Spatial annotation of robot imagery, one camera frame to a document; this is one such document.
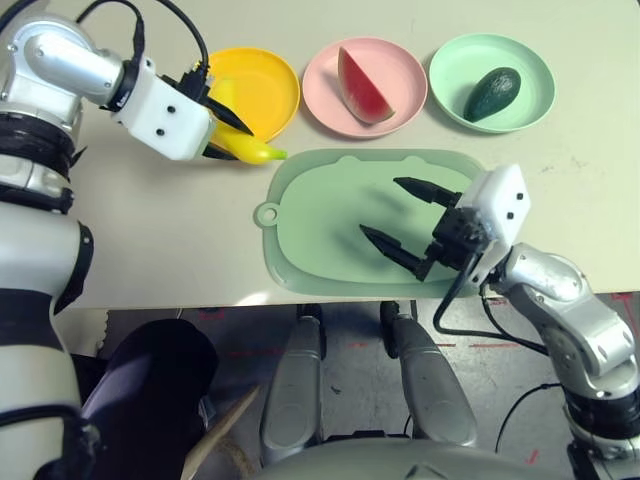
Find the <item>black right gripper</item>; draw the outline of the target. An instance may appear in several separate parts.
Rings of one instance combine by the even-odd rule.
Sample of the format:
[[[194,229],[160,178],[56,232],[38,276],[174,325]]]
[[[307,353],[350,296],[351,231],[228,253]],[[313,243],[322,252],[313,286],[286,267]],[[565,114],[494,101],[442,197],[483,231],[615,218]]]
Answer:
[[[462,271],[472,258],[475,266],[497,240],[497,233],[489,220],[471,207],[455,206],[462,196],[433,182],[413,177],[396,177],[393,182],[412,196],[444,207],[444,212],[432,231],[432,242],[420,258],[402,247],[390,235],[360,224],[365,237],[386,258],[408,270],[419,281],[424,281],[435,264]]]

